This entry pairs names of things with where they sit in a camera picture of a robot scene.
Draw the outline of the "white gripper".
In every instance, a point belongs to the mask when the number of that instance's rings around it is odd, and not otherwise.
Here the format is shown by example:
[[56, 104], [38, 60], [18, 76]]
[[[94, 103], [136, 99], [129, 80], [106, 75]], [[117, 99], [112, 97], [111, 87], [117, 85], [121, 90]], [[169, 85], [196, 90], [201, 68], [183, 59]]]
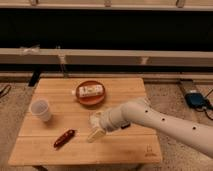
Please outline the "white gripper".
[[117, 129], [116, 126], [113, 125], [110, 115], [112, 110], [107, 109], [105, 111], [97, 111], [90, 115], [89, 122], [91, 125], [99, 125], [106, 132], [112, 132]]

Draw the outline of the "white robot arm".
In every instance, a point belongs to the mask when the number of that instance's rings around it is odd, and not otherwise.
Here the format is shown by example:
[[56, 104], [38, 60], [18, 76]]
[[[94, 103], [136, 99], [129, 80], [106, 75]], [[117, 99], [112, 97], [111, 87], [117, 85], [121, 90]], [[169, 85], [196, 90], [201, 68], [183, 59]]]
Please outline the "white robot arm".
[[156, 129], [213, 158], [213, 127], [169, 116], [153, 109], [144, 98], [96, 112], [90, 116], [93, 131], [88, 142], [94, 142], [112, 132], [133, 123]]

